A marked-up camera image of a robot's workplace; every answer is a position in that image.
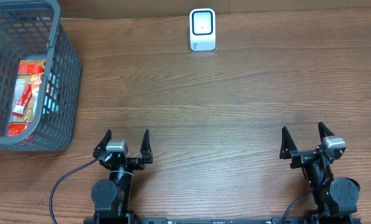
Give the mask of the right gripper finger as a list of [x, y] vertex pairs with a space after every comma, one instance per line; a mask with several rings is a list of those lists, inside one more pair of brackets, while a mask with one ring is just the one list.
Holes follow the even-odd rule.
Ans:
[[321, 141], [326, 137], [334, 136], [334, 133], [330, 131], [329, 128], [322, 121], [320, 121], [317, 126]]
[[287, 129], [284, 126], [281, 130], [281, 148], [279, 153], [280, 159], [291, 159], [294, 153], [297, 153], [297, 147]]

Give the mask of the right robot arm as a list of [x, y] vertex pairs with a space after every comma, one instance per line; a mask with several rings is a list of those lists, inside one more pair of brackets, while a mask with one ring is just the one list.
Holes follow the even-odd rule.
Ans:
[[287, 207], [281, 223], [287, 223], [290, 210], [312, 195], [316, 208], [306, 210], [298, 223], [360, 223], [353, 218], [357, 212], [360, 185], [351, 178], [335, 178], [330, 165], [340, 159], [346, 150], [344, 139], [334, 134], [322, 122], [317, 124], [321, 143], [312, 150], [299, 151], [287, 129], [281, 130], [280, 159], [290, 159], [290, 168], [300, 168], [309, 184], [309, 190]]

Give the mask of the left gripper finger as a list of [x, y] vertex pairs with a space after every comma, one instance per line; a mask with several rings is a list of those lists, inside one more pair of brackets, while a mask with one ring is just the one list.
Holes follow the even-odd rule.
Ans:
[[142, 155], [143, 164], [153, 163], [153, 153], [150, 144], [149, 130], [147, 129], [143, 136], [143, 141], [140, 148], [140, 153]]
[[103, 139], [97, 144], [97, 146], [93, 150], [93, 157], [99, 158], [100, 154], [106, 151], [106, 146], [108, 142], [111, 140], [111, 130], [107, 130], [106, 134], [104, 135]]

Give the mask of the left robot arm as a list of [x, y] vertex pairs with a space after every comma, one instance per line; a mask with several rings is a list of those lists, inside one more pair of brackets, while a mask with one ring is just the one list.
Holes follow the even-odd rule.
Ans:
[[149, 131], [145, 131], [141, 144], [141, 157], [128, 157], [128, 147], [124, 140], [112, 140], [111, 131], [93, 151], [93, 157], [110, 171], [109, 178], [95, 183], [91, 199], [95, 205], [93, 218], [84, 224], [136, 224], [138, 216], [128, 210], [133, 172], [145, 169], [153, 163], [153, 153], [149, 142]]

